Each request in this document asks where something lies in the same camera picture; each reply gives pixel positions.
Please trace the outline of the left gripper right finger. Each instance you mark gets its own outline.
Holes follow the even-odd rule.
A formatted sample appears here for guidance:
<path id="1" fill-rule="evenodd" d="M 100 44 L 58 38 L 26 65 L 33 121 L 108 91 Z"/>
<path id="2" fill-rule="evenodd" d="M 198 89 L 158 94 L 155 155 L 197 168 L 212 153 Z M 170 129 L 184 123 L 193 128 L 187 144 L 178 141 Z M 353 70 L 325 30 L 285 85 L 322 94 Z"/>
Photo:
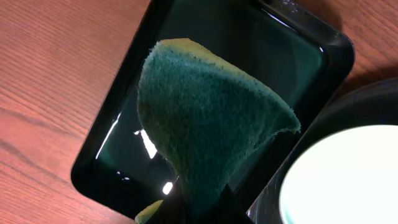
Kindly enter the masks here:
<path id="1" fill-rule="evenodd" d="M 225 185 L 214 206 L 214 223 L 253 224 L 246 212 L 240 207 L 229 185 Z"/>

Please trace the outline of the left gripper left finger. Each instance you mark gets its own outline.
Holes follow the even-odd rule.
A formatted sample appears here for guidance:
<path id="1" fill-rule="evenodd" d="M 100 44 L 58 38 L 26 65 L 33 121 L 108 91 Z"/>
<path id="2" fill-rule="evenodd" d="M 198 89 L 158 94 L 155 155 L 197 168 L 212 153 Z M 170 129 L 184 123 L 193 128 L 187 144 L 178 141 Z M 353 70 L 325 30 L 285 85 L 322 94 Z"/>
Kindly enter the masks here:
<path id="1" fill-rule="evenodd" d="M 177 180 L 168 196 L 146 221 L 146 224 L 186 224 L 187 215 L 187 207 L 182 195 L 180 181 Z"/>

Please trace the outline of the light green plate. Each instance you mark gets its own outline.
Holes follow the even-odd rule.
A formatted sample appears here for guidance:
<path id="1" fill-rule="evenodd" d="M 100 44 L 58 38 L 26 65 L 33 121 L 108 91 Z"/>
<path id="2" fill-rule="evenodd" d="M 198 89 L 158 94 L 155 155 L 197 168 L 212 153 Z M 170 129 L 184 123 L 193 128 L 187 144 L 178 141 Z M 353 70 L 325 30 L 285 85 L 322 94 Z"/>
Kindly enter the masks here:
<path id="1" fill-rule="evenodd" d="M 332 134 L 301 154 L 280 190 L 290 224 L 396 224 L 397 126 Z"/>

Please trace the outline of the green scrubbing sponge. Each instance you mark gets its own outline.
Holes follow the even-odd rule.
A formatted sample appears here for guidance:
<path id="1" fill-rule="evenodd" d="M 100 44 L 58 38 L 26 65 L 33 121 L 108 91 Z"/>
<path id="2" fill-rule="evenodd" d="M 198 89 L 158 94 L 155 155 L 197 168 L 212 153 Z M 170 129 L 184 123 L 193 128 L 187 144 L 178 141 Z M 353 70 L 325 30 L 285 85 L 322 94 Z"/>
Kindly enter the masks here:
<path id="1" fill-rule="evenodd" d="M 154 45 L 143 64 L 137 113 L 177 173 L 191 221 L 210 214 L 251 154 L 301 128 L 278 94 L 190 39 Z"/>

